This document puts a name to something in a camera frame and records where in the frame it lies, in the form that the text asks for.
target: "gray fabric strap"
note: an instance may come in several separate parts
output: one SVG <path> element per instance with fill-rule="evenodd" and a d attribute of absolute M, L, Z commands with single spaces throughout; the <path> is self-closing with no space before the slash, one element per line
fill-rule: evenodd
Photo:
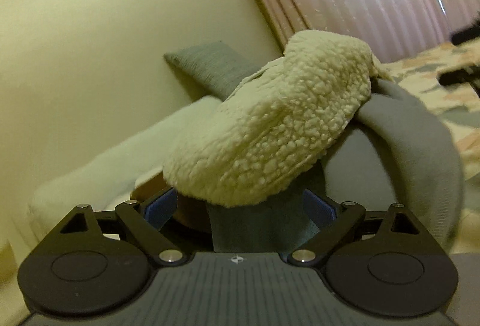
<path fill-rule="evenodd" d="M 164 55 L 218 98 L 225 100 L 238 84 L 260 69 L 223 42 L 188 47 Z"/>
<path fill-rule="evenodd" d="M 303 212 L 311 189 L 368 210 L 405 203 L 447 248 L 463 201 L 461 161 L 450 133 L 399 86 L 378 81 L 371 99 L 312 169 L 259 205 L 208 205 L 217 252 L 288 253 L 318 232 Z"/>
<path fill-rule="evenodd" d="M 401 88 L 392 84 L 391 89 Z M 423 106 L 383 94 L 372 94 L 355 118 L 386 141 L 403 179 L 406 205 L 447 246 L 463 203 L 462 163 L 448 129 Z"/>

